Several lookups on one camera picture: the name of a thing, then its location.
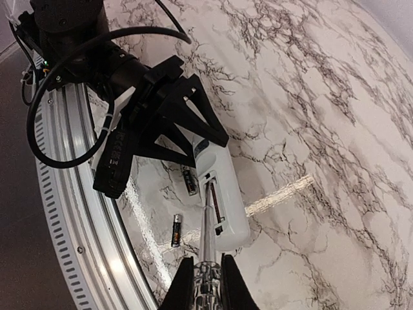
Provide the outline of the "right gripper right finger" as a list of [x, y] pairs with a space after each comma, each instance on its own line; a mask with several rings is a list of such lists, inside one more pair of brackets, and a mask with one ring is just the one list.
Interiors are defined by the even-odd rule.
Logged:
[[221, 301], [223, 309], [258, 310], [241, 272], [230, 254], [221, 256]]

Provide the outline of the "white remote control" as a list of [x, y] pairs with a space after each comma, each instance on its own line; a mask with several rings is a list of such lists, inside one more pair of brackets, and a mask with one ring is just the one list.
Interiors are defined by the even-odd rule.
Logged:
[[229, 148], [216, 145], [189, 130], [183, 132], [192, 147], [195, 159], [192, 175], [201, 203], [205, 203], [207, 183], [212, 182], [216, 249], [234, 251], [248, 241], [250, 227]]

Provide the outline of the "black AAA battery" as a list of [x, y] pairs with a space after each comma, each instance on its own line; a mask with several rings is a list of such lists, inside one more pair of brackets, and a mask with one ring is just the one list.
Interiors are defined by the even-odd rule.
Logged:
[[182, 215], [175, 214], [172, 224], [172, 239], [171, 247], [179, 247], [181, 240], [181, 224], [182, 224]]
[[189, 196], [194, 196], [197, 194], [197, 185], [189, 167], [182, 165], [181, 173], [184, 179], [185, 187]]

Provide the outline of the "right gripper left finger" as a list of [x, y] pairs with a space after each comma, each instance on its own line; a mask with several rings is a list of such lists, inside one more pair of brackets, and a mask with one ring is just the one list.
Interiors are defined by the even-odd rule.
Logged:
[[182, 259], [159, 310], [189, 310], [194, 299], [194, 259]]

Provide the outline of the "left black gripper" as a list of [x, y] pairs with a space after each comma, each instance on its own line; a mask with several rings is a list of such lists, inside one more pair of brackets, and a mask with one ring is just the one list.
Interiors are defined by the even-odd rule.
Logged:
[[145, 129], [136, 156], [194, 168], [192, 145], [175, 124], [221, 147], [229, 137], [199, 76], [184, 77], [182, 65], [172, 56], [145, 72], [127, 105], [127, 128]]

